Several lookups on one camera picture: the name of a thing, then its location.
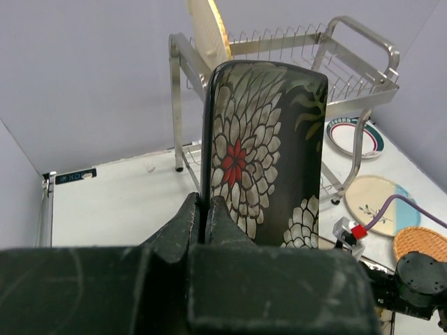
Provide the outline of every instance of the red flower pattern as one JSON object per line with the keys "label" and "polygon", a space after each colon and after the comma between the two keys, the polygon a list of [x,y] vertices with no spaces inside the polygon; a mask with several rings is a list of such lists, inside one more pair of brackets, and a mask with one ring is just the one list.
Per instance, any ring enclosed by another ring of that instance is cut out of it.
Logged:
{"label": "red flower pattern", "polygon": [[233,188],[235,182],[242,179],[242,171],[245,169],[247,163],[245,156],[246,149],[241,149],[240,139],[236,140],[235,145],[228,144],[226,147],[226,156],[222,160],[222,170],[224,171],[222,182],[228,182],[230,188]]}

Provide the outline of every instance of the dish rack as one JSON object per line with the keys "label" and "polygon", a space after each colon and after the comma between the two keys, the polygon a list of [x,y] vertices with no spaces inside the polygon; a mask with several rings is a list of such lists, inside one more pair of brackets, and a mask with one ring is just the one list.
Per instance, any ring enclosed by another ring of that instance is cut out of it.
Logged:
{"label": "dish rack", "polygon": [[[335,27],[345,24],[368,41],[386,51],[388,65],[382,72],[337,42],[333,37]],[[236,38],[228,35],[230,50],[234,59],[262,59],[282,61],[303,68],[319,71],[328,76],[329,93],[327,117],[336,117],[362,110],[354,133],[353,159],[351,171],[341,182],[322,162],[321,172],[325,183],[321,187],[320,202],[332,200],[337,204],[351,185],[360,169],[362,156],[363,129],[366,121],[377,105],[389,103],[399,86],[397,66],[399,52],[386,38],[373,32],[363,24],[347,17],[335,17],[327,26],[299,26],[287,30],[266,29],[262,34],[255,31],[251,35],[242,32]],[[193,89],[202,102],[212,69],[208,68],[193,46],[182,33],[169,37],[169,60],[171,77],[171,98],[173,105],[173,128],[175,142],[175,168],[183,170],[183,162],[191,174],[194,184],[200,190],[196,173],[200,175],[200,141],[184,146],[182,139],[181,71],[186,75],[186,87]]]}

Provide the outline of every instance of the red connector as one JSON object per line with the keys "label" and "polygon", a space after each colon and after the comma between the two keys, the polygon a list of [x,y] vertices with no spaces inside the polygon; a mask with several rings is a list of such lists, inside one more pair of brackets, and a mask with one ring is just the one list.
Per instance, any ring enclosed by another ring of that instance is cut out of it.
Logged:
{"label": "red connector", "polygon": [[362,225],[357,225],[351,229],[352,235],[358,240],[368,235],[368,231]]}

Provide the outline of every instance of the wicker basket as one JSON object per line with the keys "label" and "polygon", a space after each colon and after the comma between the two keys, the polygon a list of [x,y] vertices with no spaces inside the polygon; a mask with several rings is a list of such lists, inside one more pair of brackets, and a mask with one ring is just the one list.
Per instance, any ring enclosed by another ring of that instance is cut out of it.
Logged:
{"label": "wicker basket", "polygon": [[397,260],[411,251],[418,251],[439,262],[447,262],[447,238],[427,228],[402,229],[394,238],[393,248]]}

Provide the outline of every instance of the white table surface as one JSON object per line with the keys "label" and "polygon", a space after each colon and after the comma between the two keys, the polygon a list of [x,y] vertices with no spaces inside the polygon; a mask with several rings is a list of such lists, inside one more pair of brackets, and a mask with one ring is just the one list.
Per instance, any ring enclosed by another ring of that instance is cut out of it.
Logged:
{"label": "white table surface", "polygon": [[[343,181],[351,159],[327,142],[325,139],[323,160]],[[422,208],[447,221],[447,195],[385,137],[384,142],[383,154],[373,161],[363,161],[359,175],[375,174],[402,185]],[[54,246],[139,244],[177,212],[189,192],[195,191],[186,169],[175,172],[172,150],[103,164],[97,170],[97,178],[56,186]],[[343,200],[338,206],[321,204],[320,210],[320,235],[334,241],[334,223],[342,216],[351,216]],[[421,225],[446,234],[424,216]],[[370,233],[364,241],[366,257],[395,267],[391,238]],[[437,313],[429,322],[397,315],[395,334],[443,334],[438,321]]]}

